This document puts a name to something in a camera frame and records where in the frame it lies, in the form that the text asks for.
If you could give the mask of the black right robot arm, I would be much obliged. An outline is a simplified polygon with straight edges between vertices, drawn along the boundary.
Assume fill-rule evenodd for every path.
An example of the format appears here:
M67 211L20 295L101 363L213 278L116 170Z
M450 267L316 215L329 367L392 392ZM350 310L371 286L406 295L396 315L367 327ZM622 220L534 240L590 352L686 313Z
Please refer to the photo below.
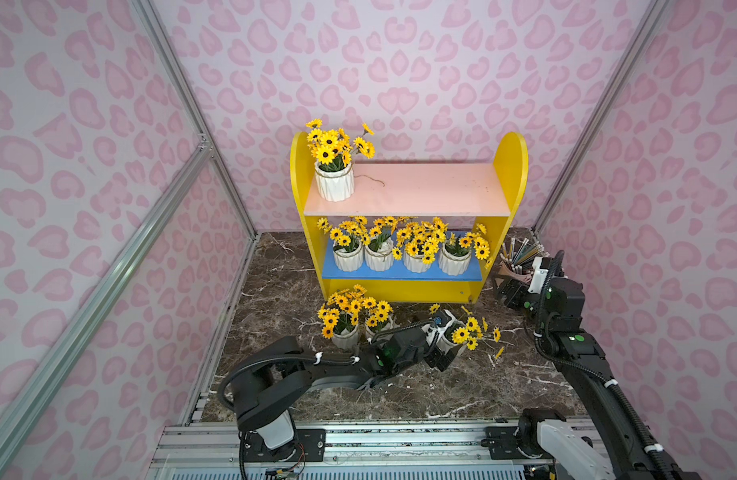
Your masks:
M582 326L583 284L564 274L564 255L535 258L530 272L503 266L500 300L521 312L534 346L572 386L606 448L599 453L552 409L527 408L515 432L528 458L548 454L574 479L697 479L654 438L612 372L601 344Z

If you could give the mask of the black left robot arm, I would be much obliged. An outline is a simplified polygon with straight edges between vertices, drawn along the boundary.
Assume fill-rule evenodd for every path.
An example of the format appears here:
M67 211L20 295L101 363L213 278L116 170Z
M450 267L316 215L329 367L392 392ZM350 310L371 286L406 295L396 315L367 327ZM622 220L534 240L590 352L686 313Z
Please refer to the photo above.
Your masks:
M262 441L264 453L281 456L300 446L290 408L304 394L370 390L420 363L443 372L461 349L434 319L383 330L354 354L306 350L296 337L286 336L236 364L220 382L216 397L236 417L238 461L246 460L251 435Z

